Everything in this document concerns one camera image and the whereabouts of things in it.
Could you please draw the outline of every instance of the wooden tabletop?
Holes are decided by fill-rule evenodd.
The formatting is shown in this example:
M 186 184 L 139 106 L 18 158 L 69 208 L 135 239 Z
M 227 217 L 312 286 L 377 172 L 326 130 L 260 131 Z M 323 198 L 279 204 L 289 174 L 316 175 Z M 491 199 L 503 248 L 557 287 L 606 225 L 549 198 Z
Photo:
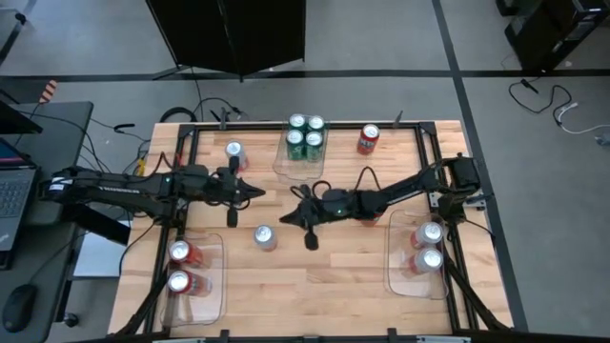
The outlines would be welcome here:
M 455 156 L 458 152 L 467 155 L 460 123 L 438 121 L 436 124 L 443 156 Z M 173 157 L 177 130 L 177 124 L 156 125 L 147 171 L 156 165 L 162 151 Z M 381 187 L 420 170 L 413 131 L 382 131 L 376 151 L 369 156 L 356 152 L 358 134 L 358 130 L 329 133 L 322 179 L 334 188 L 353 188 L 365 166 L 376 171 Z M 212 325 L 173 328 L 172 336 L 218 336 L 222 329 L 229 329 L 231 336 L 384 335 L 388 328 L 397 328 L 399 334 L 450 333 L 444 300 L 400 296 L 387 291 L 384 284 L 384 239 L 389 213 L 427 212 L 425 196 L 394 205 L 372 228 L 363 227 L 355 220 L 320 225 L 316 228 L 319 250 L 309 252 L 303 246 L 304 231 L 278 221 L 298 203 L 272 169 L 278 138 L 278 131 L 201 133 L 196 163 L 210 170 L 226 166 L 224 148 L 231 139 L 238 139 L 245 146 L 251 164 L 240 175 L 267 193 L 239 213 L 239 225 L 234 229 L 226 228 L 226 208 L 203 203 L 189 207 L 187 237 L 217 233 L 223 238 L 226 304 L 224 315 Z M 429 146 L 427 151 L 432 156 Z M 360 188 L 374 187 L 371 175 L 365 175 Z M 484 212 L 468 210 L 467 216 L 487 226 Z M 130 240 L 150 224 L 149 219 L 136 219 Z M 263 252 L 254 244 L 253 230 L 261 224 L 275 229 L 279 243 L 273 252 Z M 473 288 L 500 321 L 511 325 L 489 234 L 470 224 L 460 225 L 459 231 Z M 125 258 L 110 333 L 125 325 L 150 288 L 159 233 L 154 228 Z M 461 322 L 465 323 L 461 294 L 457 286 L 454 289 Z M 164 303 L 163 299 L 159 301 L 158 314 L 164 311 Z M 160 328 L 158 318 L 159 315 L 155 327 Z

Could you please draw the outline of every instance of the black metal frame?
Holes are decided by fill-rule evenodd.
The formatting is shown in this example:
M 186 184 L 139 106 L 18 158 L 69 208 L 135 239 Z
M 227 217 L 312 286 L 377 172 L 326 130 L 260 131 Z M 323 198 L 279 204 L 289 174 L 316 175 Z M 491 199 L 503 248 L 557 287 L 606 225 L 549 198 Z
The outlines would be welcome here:
M 434 160 L 439 160 L 442 158 L 440 152 L 440 145 L 438 143 L 437 138 L 437 130 L 434 122 L 390 122 L 390 121 L 381 121 L 381 122 L 373 122 L 376 124 L 381 130 L 412 130 L 415 134 L 415 139 L 417 143 L 417 151 L 419 154 L 419 163 L 420 165 L 427 166 L 429 164 L 428 155 L 426 151 L 426 146 L 424 143 L 424 133 L 427 133 L 430 138 L 430 142 L 433 150 L 433 158 Z M 337 122 L 332 124 L 332 129 L 334 131 L 337 130 L 359 130 L 363 127 L 364 123 L 357 122 Z M 186 138 L 190 136 L 191 139 L 191 148 L 188 156 L 187 164 L 194 164 L 197 156 L 197 147 L 199 144 L 199 134 L 203 131 L 218 131 L 219 127 L 215 124 L 182 124 L 178 129 L 178 141 L 176 143 L 175 148 L 175 159 L 174 163 L 176 166 L 179 165 L 179 162 L 183 159 L 183 151 L 186 143 Z M 258 123 L 226 123 L 227 131 L 281 131 L 282 123 L 281 122 L 258 122 Z M 440 174 L 440 179 L 444 183 L 446 183 L 446 176 L 444 172 Z M 428 197 L 428 204 L 430 210 L 433 211 L 432 205 L 430 203 L 430 198 Z M 170 235 L 170 227 L 163 227 L 160 234 L 159 246 L 157 248 L 156 259 L 153 268 L 152 275 L 152 285 L 157 283 L 160 278 L 163 277 L 163 269 L 165 265 L 165 251 L 168 247 L 168 239 Z M 184 235 L 185 228 L 177 228 L 177 237 L 182 237 Z M 463 251 L 461 248 L 461 244 L 459 241 L 459 235 L 457 230 L 452 230 L 453 233 L 453 248 L 456 255 L 456 265 L 457 270 L 464 276 L 467 277 L 466 265 L 463 258 Z M 451 323 L 452 331 L 455 333 L 459 330 L 462 330 L 459 317 L 458 317 L 458 307 L 456 303 L 456 295 L 454 292 L 454 288 L 452 285 L 452 278 L 448 272 L 445 271 L 444 274 L 446 283 L 449 288 L 449 295 L 447 296 L 447 311 L 449 314 L 449 319 Z M 464 304 L 466 305 L 466 313 L 468 315 L 469 328 L 472 330 L 478 329 L 478 320 L 477 315 L 475 314 L 474 308 L 470 303 L 470 300 L 464 296 Z M 169 296 L 168 303 L 166 307 L 166 319 L 170 319 L 167 316 L 173 313 L 173 297 Z M 154 325 L 154 311 L 151 311 L 145 320 L 144 323 L 144 333 L 153 333 L 153 325 Z M 162 333 L 169 335 L 171 332 L 171 327 L 163 326 Z M 221 336 L 218 338 L 214 337 L 206 337 L 206 341 L 218 341 L 218 342 L 227 342 L 228 341 L 228 331 L 223 331 Z M 295 341 L 295 339 L 304 339 L 305 337 L 256 337 L 252 339 L 244 339 L 244 341 L 248 342 L 257 342 L 257 341 L 265 341 L 265 342 L 280 342 L 280 341 Z M 414 335 L 397 335 L 396 329 L 389 328 L 387 336 L 332 336 L 332 337 L 324 337 L 324 341 L 342 341 L 349 340 L 351 342 L 356 341 L 366 341 L 366 342 L 387 342 L 390 341 L 416 341 L 416 337 Z

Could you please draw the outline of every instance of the clear plastic tray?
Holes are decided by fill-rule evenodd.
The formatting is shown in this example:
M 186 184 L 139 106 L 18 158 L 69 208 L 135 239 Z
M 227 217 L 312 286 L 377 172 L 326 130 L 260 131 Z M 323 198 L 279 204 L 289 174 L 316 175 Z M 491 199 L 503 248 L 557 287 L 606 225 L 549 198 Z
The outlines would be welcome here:
M 392 293 L 428 299 L 444 299 L 448 288 L 443 276 L 444 266 L 436 272 L 412 274 L 404 272 L 405 256 L 417 253 L 409 244 L 411 233 L 421 224 L 432 221 L 429 213 L 412 213 L 403 210 L 394 211 L 390 225 L 386 229 L 385 284 Z
M 226 258 L 222 237 L 218 234 L 201 233 L 198 236 L 187 236 L 185 239 L 201 249 L 204 259 L 211 259 L 211 263 L 210 268 L 205 269 L 185 266 L 180 266 L 179 269 L 207 277 L 212 281 L 212 292 L 204 297 L 169 292 L 169 298 L 172 298 L 174 303 L 172 322 L 164 324 L 171 327 L 211 325 L 225 312 Z M 163 310 L 161 318 L 166 317 L 164 315 L 166 309 Z
M 311 115 L 305 115 L 305 120 L 309 121 Z M 286 135 L 290 126 L 288 119 L 282 123 L 282 134 L 279 137 L 277 144 L 277 155 L 274 161 L 274 172 L 277 174 L 279 182 L 288 185 L 308 184 L 316 181 L 324 173 L 324 159 L 326 156 L 326 143 L 328 141 L 328 131 L 330 123 L 324 121 L 324 134 L 322 136 L 322 152 L 321 158 L 315 162 L 306 159 L 294 161 L 288 158 L 288 144 L 286 143 Z

